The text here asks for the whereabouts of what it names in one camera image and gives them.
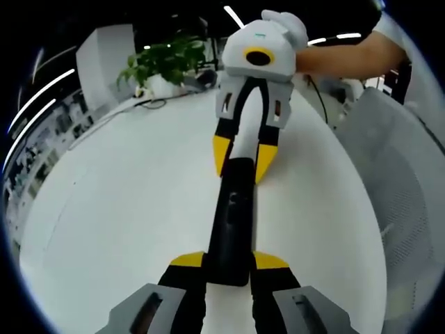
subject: desk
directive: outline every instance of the desk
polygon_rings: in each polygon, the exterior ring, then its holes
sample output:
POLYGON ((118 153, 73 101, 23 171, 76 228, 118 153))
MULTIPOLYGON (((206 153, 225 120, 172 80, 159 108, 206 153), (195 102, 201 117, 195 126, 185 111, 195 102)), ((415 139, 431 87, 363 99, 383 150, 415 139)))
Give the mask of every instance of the desk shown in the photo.
MULTIPOLYGON (((210 91, 120 114, 63 155, 42 185, 20 266, 62 333, 94 333, 176 256, 207 250, 220 185, 214 101, 210 91)), ((255 90, 233 157, 254 154, 260 104, 255 90)), ((302 285, 347 310, 360 333, 379 333, 386 269, 371 203, 315 110, 297 91, 291 105, 276 160, 257 187, 256 249, 286 260, 302 285)), ((203 333, 254 333, 249 287, 208 285, 206 301, 203 333)))

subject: white round table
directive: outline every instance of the white round table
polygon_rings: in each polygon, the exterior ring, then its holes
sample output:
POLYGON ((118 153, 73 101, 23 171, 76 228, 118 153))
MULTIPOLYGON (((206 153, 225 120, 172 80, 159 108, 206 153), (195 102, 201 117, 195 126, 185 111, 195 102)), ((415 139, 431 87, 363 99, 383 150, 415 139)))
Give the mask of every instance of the white round table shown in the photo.
MULTIPOLYGON (((26 223, 20 266, 36 302, 62 333, 95 333, 111 308, 171 260, 207 251, 220 179, 213 160, 215 91, 136 107, 62 156, 26 223)), ((258 251, 287 261, 379 333, 386 269, 373 208, 348 155, 294 91, 278 154, 257 186, 258 251)), ((246 102, 232 157, 254 156, 261 97, 246 102)), ((208 285, 203 333, 255 333, 250 287, 208 285)))

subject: potted plant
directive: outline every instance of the potted plant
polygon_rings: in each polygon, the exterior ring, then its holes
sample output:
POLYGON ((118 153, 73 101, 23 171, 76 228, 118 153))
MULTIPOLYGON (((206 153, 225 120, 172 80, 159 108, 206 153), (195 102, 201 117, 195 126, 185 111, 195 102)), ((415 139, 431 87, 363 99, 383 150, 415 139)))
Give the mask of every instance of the potted plant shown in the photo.
POLYGON ((166 44, 151 45, 139 54, 128 57, 128 68, 121 71, 126 82, 133 78, 136 83, 136 97, 143 94, 151 98, 172 97, 181 94, 184 75, 205 62, 204 44, 196 36, 179 36, 166 44))

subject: green plant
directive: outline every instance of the green plant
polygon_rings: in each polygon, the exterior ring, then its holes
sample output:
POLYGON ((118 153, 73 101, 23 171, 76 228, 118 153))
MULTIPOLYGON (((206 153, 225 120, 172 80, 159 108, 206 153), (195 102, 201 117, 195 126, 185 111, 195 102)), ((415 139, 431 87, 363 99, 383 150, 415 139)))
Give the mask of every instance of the green plant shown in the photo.
POLYGON ((166 81, 180 85, 184 81, 184 73, 197 72, 201 63, 205 62, 204 44, 195 36, 179 36, 166 44, 151 45, 139 54, 128 57, 128 68, 121 71, 117 84, 121 79, 126 82, 134 78, 140 87, 145 87, 147 79, 160 74, 166 81))

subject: robot end effector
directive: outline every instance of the robot end effector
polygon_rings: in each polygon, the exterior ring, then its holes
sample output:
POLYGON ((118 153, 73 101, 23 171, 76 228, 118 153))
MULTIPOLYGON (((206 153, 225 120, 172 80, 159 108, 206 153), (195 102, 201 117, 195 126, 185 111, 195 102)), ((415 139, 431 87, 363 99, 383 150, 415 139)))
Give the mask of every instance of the robot end effector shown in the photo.
POLYGON ((221 176, 238 134, 245 101, 258 87, 263 116, 258 135, 256 183, 272 163, 280 129, 291 115, 289 100, 296 51, 307 46, 306 28, 295 15, 264 10, 261 16, 263 19, 249 23, 227 40, 222 55, 225 72, 216 98, 219 122, 213 138, 216 170, 221 176))

